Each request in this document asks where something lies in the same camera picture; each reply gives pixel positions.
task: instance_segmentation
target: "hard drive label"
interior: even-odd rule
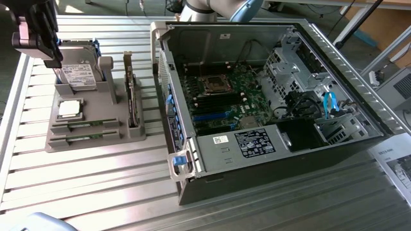
[[[62,65],[62,69],[72,87],[96,85],[90,64]]]
[[[266,129],[258,129],[235,134],[246,158],[275,152]]]

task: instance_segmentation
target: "blue pcie slot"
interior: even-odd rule
[[[174,148],[178,151],[182,150],[182,145],[184,143],[184,135],[180,125],[180,118],[178,115],[178,110],[175,107],[174,97],[172,97],[172,90],[171,85],[168,84],[168,97],[166,99],[166,103],[168,105],[168,125],[171,128],[171,136],[172,136],[172,142],[174,142]]]
[[[204,120],[214,120],[214,119],[226,119],[228,118],[230,112],[223,112],[223,113],[212,113],[207,115],[195,115],[192,120],[195,122],[204,121]]]

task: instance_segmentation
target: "cable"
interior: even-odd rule
[[[167,0],[164,1],[164,16],[166,16],[166,10],[167,10]]]
[[[407,126],[411,128],[410,123],[409,123],[409,120],[407,120],[407,118],[406,118],[406,110],[403,110],[403,117],[405,117],[405,122],[406,122]]]
[[[327,12],[327,13],[318,13],[311,7],[310,7],[310,5],[306,5],[307,7],[308,7],[308,9],[312,11],[312,12],[315,12],[319,16],[320,16],[320,18],[323,18],[323,16],[324,15],[327,15],[327,14],[331,14],[331,13],[334,13],[335,11],[338,11],[340,8],[338,7],[334,11],[331,11],[331,12]]]
[[[355,101],[351,101],[350,99],[347,99],[347,100],[339,100],[339,102],[338,102],[338,107],[339,108],[343,108],[346,105],[347,106],[351,106],[351,105],[355,105],[355,110],[358,111],[358,108],[359,108],[359,105],[358,105],[358,103],[355,102]]]
[[[286,106],[279,106],[279,107],[276,107],[276,108],[272,110],[272,114],[271,114],[271,116],[270,116],[270,118],[268,118],[266,124],[271,121],[271,119],[272,119],[272,117],[274,117],[274,115],[275,115],[276,109],[288,109],[288,107],[286,107]]]
[[[323,111],[322,111],[322,109],[320,109],[320,106],[318,105],[318,103],[315,102],[315,100],[311,99],[311,98],[302,98],[302,99],[295,103],[295,105],[292,106],[291,110],[288,111],[288,114],[292,113],[292,111],[295,110],[296,106],[302,103],[303,100],[308,100],[308,101],[314,104],[314,106],[315,106],[316,110],[319,111],[319,113],[323,115]]]
[[[128,16],[128,2],[126,2],[126,16]]]
[[[240,54],[239,54],[239,57],[238,57],[238,59],[236,59],[236,63],[235,63],[235,64],[239,63],[240,58],[242,58],[242,55],[243,55],[243,52],[244,52],[244,49],[246,49],[246,47],[247,47],[247,44],[250,44],[248,52],[247,52],[247,55],[246,55],[246,57],[244,57],[244,61],[247,60],[247,58],[248,58],[248,56],[250,56],[250,53],[251,53],[252,42],[256,42],[256,43],[262,46],[262,48],[264,48],[266,52],[268,53],[268,56],[271,55],[270,50],[268,50],[267,47],[262,44],[262,42],[260,42],[259,40],[256,40],[256,39],[251,39],[251,40],[247,40],[246,43],[244,43],[244,45],[243,45],[243,48],[242,48],[242,51],[240,51]]]
[[[336,23],[334,24],[334,26],[332,26],[332,28],[331,28],[331,30],[330,30],[330,32],[328,32],[327,37],[330,37],[331,32],[334,31],[334,29],[335,29],[338,23],[340,22],[340,20],[344,18],[344,16],[346,16],[346,14],[347,14],[347,12],[348,12],[348,10],[350,10],[350,8],[351,8],[351,6],[352,6],[354,3],[355,3],[355,0],[352,0],[351,4],[350,4],[350,6],[348,6],[348,9],[344,11],[344,13],[342,14],[339,20],[338,20]]]

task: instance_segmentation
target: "blue plastic object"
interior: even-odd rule
[[[102,56],[102,52],[100,52],[100,43],[99,41],[94,38],[92,43],[95,44],[95,48],[96,48],[96,52],[98,52],[98,56]]]
[[[230,129],[234,130],[236,128],[236,125],[238,125],[236,123],[230,124]]]
[[[256,15],[263,4],[263,0],[247,0],[232,14],[231,22],[248,22]]]
[[[187,164],[186,156],[176,156],[175,158],[172,158],[172,164],[174,164],[174,166]]]
[[[27,218],[11,229],[11,231],[78,231],[63,220],[54,218],[44,213],[32,213]]]
[[[192,120],[194,121],[204,121],[204,120],[212,120],[212,119],[224,119],[228,117],[228,114],[224,113],[212,113],[212,114],[207,114],[207,115],[195,115]]]
[[[324,95],[324,112],[326,112],[326,119],[328,119],[328,97],[331,96],[331,108],[334,108],[336,111],[339,111],[339,106],[336,103],[336,97],[334,92],[327,92]]]
[[[172,100],[172,95],[170,94],[167,97],[167,103],[171,103],[171,100]]]

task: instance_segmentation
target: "slotted metal table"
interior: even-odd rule
[[[62,39],[100,41],[103,55],[115,60],[114,78],[124,75],[123,51],[134,52],[146,141],[44,152],[55,75],[42,60],[22,55],[0,127],[0,230],[32,212],[82,231],[410,230],[410,207],[367,153],[328,169],[178,205],[150,59],[156,20],[172,18],[58,16]]]

